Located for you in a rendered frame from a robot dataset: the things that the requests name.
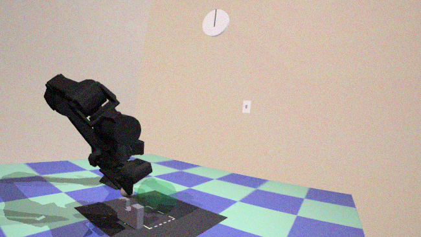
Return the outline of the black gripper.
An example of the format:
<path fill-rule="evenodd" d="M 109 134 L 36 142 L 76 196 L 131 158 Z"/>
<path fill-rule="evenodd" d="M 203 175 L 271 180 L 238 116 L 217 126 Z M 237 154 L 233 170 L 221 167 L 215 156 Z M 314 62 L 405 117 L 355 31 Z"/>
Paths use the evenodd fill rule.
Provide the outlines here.
<path fill-rule="evenodd" d="M 119 190 L 121 188 L 130 196 L 133 194 L 133 184 L 138 183 L 152 173 L 151 163 L 141 159 L 127 161 L 131 153 L 126 154 L 125 146 L 111 140 L 97 141 L 97 151 L 90 153 L 89 164 L 97 167 L 97 161 L 103 173 Z"/>

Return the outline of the green glass bottle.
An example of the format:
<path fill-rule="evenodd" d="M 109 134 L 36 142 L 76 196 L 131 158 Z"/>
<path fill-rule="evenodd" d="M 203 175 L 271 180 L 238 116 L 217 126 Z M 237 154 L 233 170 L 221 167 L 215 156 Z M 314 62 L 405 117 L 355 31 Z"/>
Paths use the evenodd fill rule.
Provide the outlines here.
<path fill-rule="evenodd" d="M 144 212 L 164 214 L 170 212 L 176 205 L 177 192 L 171 184 L 156 179 L 146 179 L 138 188 L 133 188 L 130 196 L 120 189 L 123 197 L 137 199 L 137 203 L 144 207 Z"/>

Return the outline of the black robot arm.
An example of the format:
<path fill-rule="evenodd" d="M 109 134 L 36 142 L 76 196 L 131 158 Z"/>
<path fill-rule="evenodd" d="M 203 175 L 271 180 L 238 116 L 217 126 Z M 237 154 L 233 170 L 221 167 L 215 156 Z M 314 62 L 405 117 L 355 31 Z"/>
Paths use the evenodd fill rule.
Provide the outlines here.
<path fill-rule="evenodd" d="M 139 140 L 139 121 L 135 117 L 116 111 L 115 107 L 120 102 L 106 86 L 92 79 L 76 82 L 62 73 L 57 74 L 45 85 L 43 97 L 46 103 L 53 111 L 67 116 L 91 146 L 92 153 L 99 149 L 95 147 L 95 142 L 109 139 L 125 146 L 126 154 L 144 154 L 144 141 Z M 101 106 L 102 104 L 104 105 Z"/>

